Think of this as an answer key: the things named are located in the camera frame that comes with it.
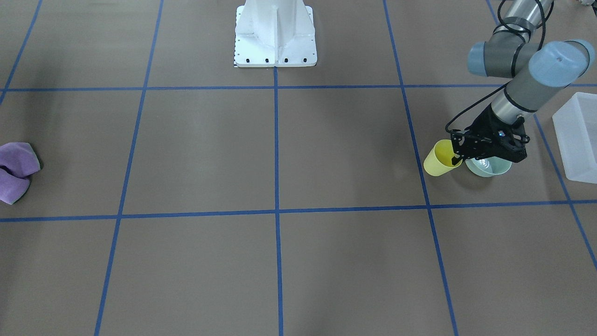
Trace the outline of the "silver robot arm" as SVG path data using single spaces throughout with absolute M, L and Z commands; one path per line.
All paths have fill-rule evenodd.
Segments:
M 561 89 L 587 72 L 596 59 L 585 40 L 545 42 L 552 0 L 515 0 L 491 38 L 471 47 L 471 74 L 506 78 L 490 93 L 492 102 L 463 130 L 446 124 L 452 144 L 451 163 L 497 157 L 520 162 L 527 157 L 525 120 Z

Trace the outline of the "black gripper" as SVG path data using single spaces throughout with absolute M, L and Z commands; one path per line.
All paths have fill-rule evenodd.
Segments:
M 525 132 L 525 119 L 516 117 L 513 124 L 499 119 L 492 108 L 487 106 L 473 123 L 464 130 L 451 129 L 453 151 L 452 166 L 460 166 L 469 159 L 498 157 L 511 162 L 521 162 L 527 158 L 525 145 L 530 138 Z

